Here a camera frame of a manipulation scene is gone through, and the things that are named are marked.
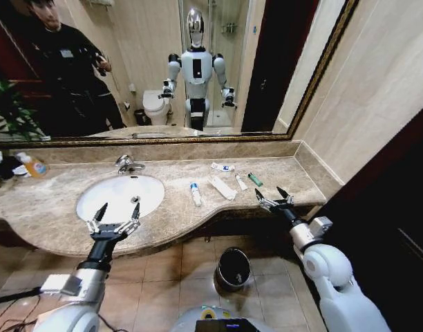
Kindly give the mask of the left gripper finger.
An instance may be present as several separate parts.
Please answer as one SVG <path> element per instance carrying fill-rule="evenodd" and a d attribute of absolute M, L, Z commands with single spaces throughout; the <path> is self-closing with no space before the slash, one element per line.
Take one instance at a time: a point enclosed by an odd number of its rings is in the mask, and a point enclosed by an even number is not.
<path fill-rule="evenodd" d="M 130 235 L 140 226 L 140 204 L 136 203 L 131 218 L 118 227 L 119 234 Z"/>
<path fill-rule="evenodd" d="M 103 219 L 108 203 L 105 203 L 100 209 L 98 209 L 92 219 L 86 222 L 89 234 L 101 234 L 104 231 L 101 220 Z"/>

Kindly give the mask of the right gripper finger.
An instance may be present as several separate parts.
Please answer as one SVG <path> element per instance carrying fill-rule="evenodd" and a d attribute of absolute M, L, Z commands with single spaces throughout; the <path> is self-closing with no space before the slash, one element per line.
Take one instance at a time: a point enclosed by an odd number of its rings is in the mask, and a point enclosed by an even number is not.
<path fill-rule="evenodd" d="M 256 198 L 258 200 L 259 205 L 267 211 L 270 211 L 272 207 L 272 201 L 265 198 L 258 189 L 254 189 Z"/>
<path fill-rule="evenodd" d="M 284 189 L 279 186 L 276 187 L 282 199 L 278 200 L 277 203 L 281 205 L 294 205 L 293 195 L 288 194 Z"/>

